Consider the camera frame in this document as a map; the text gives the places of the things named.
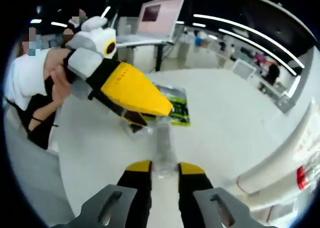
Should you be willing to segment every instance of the monitor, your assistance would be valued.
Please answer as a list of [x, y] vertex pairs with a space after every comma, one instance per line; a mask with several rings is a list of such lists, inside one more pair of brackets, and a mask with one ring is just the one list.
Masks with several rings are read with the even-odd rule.
[[140, 10], [138, 34], [158, 38], [171, 38], [184, 0], [153, 0], [144, 3]]

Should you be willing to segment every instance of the black apron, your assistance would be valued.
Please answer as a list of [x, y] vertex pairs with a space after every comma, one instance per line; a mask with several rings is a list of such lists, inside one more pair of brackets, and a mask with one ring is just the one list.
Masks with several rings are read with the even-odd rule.
[[52, 78], [49, 76], [44, 81], [45, 91], [47, 93], [46, 96], [42, 94], [36, 94], [32, 96], [26, 110], [20, 109], [17, 105], [15, 106], [18, 116], [21, 119], [21, 123], [27, 132], [28, 139], [44, 150], [48, 149], [49, 135], [50, 135], [51, 128], [54, 125], [56, 112], [53, 112], [45, 120], [41, 121], [41, 123], [32, 131], [29, 130], [29, 124], [30, 124], [30, 121], [33, 119], [33, 114], [36, 110], [38, 110], [39, 108], [45, 107], [46, 105], [53, 102], [52, 100], [53, 85], [54, 85], [54, 82]]

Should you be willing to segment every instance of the gray metal bracket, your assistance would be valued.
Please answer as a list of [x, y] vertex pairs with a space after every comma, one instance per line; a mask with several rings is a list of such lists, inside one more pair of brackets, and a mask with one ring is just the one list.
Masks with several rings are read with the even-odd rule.
[[109, 184], [82, 205], [78, 217], [53, 228], [125, 228], [136, 193], [137, 189]]
[[193, 192], [193, 195], [201, 210], [206, 228], [223, 228], [222, 220], [227, 220], [226, 227], [231, 228], [266, 227], [251, 217], [248, 206], [223, 188], [199, 190]]

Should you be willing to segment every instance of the yellow robot part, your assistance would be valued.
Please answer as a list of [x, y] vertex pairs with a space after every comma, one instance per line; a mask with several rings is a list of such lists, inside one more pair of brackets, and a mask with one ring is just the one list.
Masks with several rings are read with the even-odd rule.
[[121, 62], [100, 89], [115, 104], [133, 112], [168, 116], [173, 105], [145, 75]]

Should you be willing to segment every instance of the black ceiling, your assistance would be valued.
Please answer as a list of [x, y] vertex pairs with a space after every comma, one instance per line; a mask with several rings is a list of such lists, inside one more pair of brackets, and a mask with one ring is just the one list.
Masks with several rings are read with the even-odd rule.
[[[42, 23], [36, 24], [41, 34], [58, 33], [62, 27], [50, 25], [51, 22], [67, 23], [71, 16], [77, 16], [78, 9], [86, 11], [89, 17], [100, 16], [105, 7], [111, 6], [107, 17], [112, 17], [119, 7], [120, 16], [139, 16], [142, 3], [151, 0], [52, 0], [44, 4], [37, 18]], [[311, 29], [318, 36], [318, 24], [312, 20], [307, 0], [270, 0], [280, 3]], [[206, 29], [217, 31], [219, 28], [232, 31], [234, 26], [209, 19], [195, 18], [193, 14], [201, 14], [224, 18], [253, 28], [277, 41], [295, 56], [300, 56], [315, 44], [315, 39], [295, 19], [278, 8], [260, 0], [185, 0], [179, 20], [186, 25], [193, 22], [206, 25]], [[285, 62], [291, 58], [277, 46], [264, 38], [249, 32], [249, 39], [265, 47]]]

